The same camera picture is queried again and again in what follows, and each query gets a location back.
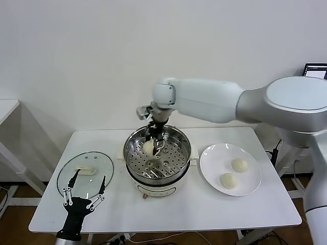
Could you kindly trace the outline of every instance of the wooden floor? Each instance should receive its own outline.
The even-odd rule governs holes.
[[[300,178],[303,185],[306,186],[309,179]],[[294,186],[290,179],[283,179],[283,183],[288,190],[294,190]],[[0,200],[4,197],[5,192],[0,191]],[[39,197],[39,195],[29,186],[21,186],[15,197]],[[305,218],[303,211],[303,204],[301,199],[293,200],[298,212]],[[9,207],[4,216],[0,220],[0,244],[1,245],[52,245],[55,243],[55,236],[51,234],[36,234],[28,230],[30,220],[35,212],[35,207]],[[312,240],[308,225],[305,221],[296,227],[277,228],[275,232],[284,239],[289,245],[311,245]],[[166,237],[175,233],[146,233],[136,234],[133,236],[133,241],[144,241],[156,238]],[[201,232],[212,245],[232,245],[237,239],[236,231],[214,231]],[[101,242],[107,241],[114,234],[96,234],[94,235],[92,244],[97,245]],[[177,245],[208,245],[206,241],[197,233],[189,232],[178,236],[173,236],[162,241],[154,241],[152,244],[163,244],[173,242]],[[269,237],[260,241],[259,245],[273,245],[280,244],[276,237]]]

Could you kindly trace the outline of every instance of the white table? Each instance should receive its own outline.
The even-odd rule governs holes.
[[[301,217],[252,128],[184,129],[183,132],[199,154],[214,143],[235,144],[251,153],[262,170],[261,185],[254,193],[244,197],[220,193],[204,180],[198,166],[191,166],[184,186],[176,194],[146,200],[132,185],[125,166],[116,160],[118,150],[132,131],[74,132],[34,213],[30,231],[55,233],[62,228],[67,213],[56,186],[58,174],[74,156],[89,151],[110,156],[115,169],[106,188],[105,201],[85,218],[83,233],[269,228],[239,241],[239,244],[248,244],[274,227],[301,224]]]
[[[18,100],[0,100],[0,125],[8,118],[8,116],[19,105]],[[28,183],[39,194],[43,194],[45,185],[27,168],[25,165],[4,145],[0,142],[0,154],[4,156],[7,161],[4,163],[10,167],[15,173]],[[0,218],[5,213],[8,206],[37,206],[39,199],[37,198],[14,198],[18,186],[13,185],[8,192],[7,201],[2,200],[0,207]]]

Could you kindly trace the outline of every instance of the pot handle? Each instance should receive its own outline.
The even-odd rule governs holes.
[[[198,148],[196,147],[196,145],[191,144],[191,156],[190,156],[191,166],[196,165],[198,159],[199,159]]]

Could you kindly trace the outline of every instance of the white plate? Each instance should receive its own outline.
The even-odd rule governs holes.
[[[248,163],[248,170],[244,173],[236,172],[231,166],[235,158],[243,158]],[[227,194],[242,196],[254,192],[261,183],[261,170],[258,162],[246,150],[233,144],[213,144],[201,155],[200,168],[209,184]],[[238,179],[234,189],[227,189],[220,182],[220,176],[232,173]]]

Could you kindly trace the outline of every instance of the steamed bun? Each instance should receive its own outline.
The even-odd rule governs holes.
[[[231,163],[233,169],[239,173],[244,173],[248,170],[248,163],[242,158],[236,158]]]
[[[153,156],[153,139],[144,142],[142,149],[148,156]]]
[[[237,178],[231,173],[220,176],[220,182],[227,189],[233,189],[237,186]]]

